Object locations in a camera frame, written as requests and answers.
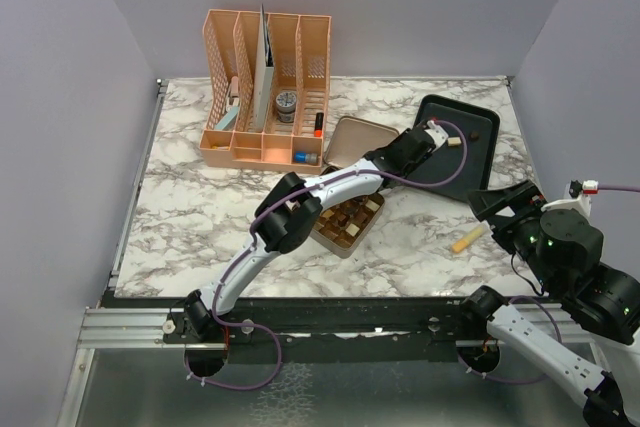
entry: wooden block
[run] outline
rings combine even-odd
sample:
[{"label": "wooden block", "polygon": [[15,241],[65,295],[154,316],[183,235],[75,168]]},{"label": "wooden block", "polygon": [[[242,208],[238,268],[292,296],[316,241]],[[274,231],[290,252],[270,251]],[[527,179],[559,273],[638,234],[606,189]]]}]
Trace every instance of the wooden block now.
[{"label": "wooden block", "polygon": [[340,210],[349,216],[355,215],[358,212],[358,208],[360,208],[360,205],[354,200],[347,200],[340,204]]},{"label": "wooden block", "polygon": [[346,235],[345,232],[342,232],[338,238],[336,240],[334,240],[334,243],[338,246],[338,247],[342,247],[343,249],[348,249],[349,247],[351,247],[353,245],[353,237],[349,238],[349,235]]},{"label": "wooden block", "polygon": [[344,227],[347,225],[347,222],[349,222],[349,216],[344,212],[336,212],[333,214],[333,217],[331,217],[331,220],[334,224]]},{"label": "wooden block", "polygon": [[377,212],[380,206],[376,204],[373,200],[367,200],[367,203],[364,206],[369,209],[371,212]]},{"label": "wooden block", "polygon": [[330,225],[323,227],[320,233],[329,240],[334,240],[336,237],[338,237],[338,232],[336,232]]},{"label": "wooden block", "polygon": [[353,217],[353,223],[361,229],[364,228],[364,226],[369,223],[369,214],[361,210]]},{"label": "wooden block", "polygon": [[344,229],[344,231],[351,237],[355,237],[356,235],[358,235],[358,232],[360,232],[360,227],[358,227],[356,224],[349,224],[347,228]]}]

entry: black tray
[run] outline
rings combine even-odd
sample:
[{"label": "black tray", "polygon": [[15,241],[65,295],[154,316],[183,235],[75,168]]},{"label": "black tray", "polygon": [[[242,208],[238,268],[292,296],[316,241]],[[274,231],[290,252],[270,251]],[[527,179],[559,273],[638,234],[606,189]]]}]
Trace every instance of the black tray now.
[{"label": "black tray", "polygon": [[[427,95],[420,103],[414,125],[432,118],[448,120],[456,124],[465,134],[468,153],[467,162],[462,172],[447,185],[426,189],[452,199],[467,201],[467,192],[486,189],[489,185],[491,164],[496,149],[500,117],[491,110],[465,104],[457,100],[447,99],[439,95]],[[458,137],[455,130],[445,127],[452,137]],[[475,142],[469,140],[471,132],[478,132],[480,138]],[[422,183],[439,182],[455,172],[462,159],[462,146],[448,147],[443,145],[424,164],[410,176],[410,180]]]}]

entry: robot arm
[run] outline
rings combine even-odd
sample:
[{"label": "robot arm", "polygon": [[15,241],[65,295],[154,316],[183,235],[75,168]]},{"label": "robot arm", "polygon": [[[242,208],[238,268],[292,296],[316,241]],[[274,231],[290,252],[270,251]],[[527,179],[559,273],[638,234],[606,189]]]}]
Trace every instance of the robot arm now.
[{"label": "robot arm", "polygon": [[[588,221],[588,195],[595,192],[593,182],[572,182],[570,199],[547,203],[525,181],[473,192],[469,204],[478,220],[488,221],[494,240],[519,255],[551,298],[592,334],[613,375],[525,321],[493,289],[481,287],[463,309],[563,387],[590,426],[640,426],[640,283],[600,262],[604,236]],[[502,215],[507,207],[512,216]]]},{"label": "robot arm", "polygon": [[214,316],[233,309],[242,291],[281,254],[307,239],[322,211],[370,195],[406,178],[447,140],[435,122],[407,129],[386,147],[368,152],[352,166],[306,180],[286,174],[256,210],[250,235],[219,278],[190,293],[185,313],[198,335],[205,336]]}]

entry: marble tabletop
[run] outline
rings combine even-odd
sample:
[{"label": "marble tabletop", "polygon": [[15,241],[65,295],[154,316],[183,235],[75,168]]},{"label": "marble tabletop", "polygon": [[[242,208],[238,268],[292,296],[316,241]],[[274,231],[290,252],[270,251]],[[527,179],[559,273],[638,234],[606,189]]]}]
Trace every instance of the marble tabletop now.
[{"label": "marble tabletop", "polygon": [[[490,187],[533,178],[503,80],[332,79],[326,132],[352,115],[410,127],[421,99],[438,94],[491,109],[500,133]],[[246,238],[253,213],[282,174],[207,167],[198,146],[211,106],[209,79],[169,83],[118,277],[117,297],[185,296],[213,280]],[[451,244],[477,221],[461,202],[399,187],[348,259],[308,239],[269,264],[247,297],[467,295],[482,284],[530,294],[489,235],[460,254]],[[516,260],[528,278],[528,269]]]}]

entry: open tin lid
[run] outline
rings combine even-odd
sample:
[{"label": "open tin lid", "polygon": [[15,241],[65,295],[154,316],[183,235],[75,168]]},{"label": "open tin lid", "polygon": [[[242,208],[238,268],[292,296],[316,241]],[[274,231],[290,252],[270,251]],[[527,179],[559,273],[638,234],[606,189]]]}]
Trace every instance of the open tin lid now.
[{"label": "open tin lid", "polygon": [[337,169],[355,164],[370,150],[388,145],[399,132],[386,125],[346,115],[336,124],[324,161]]}]

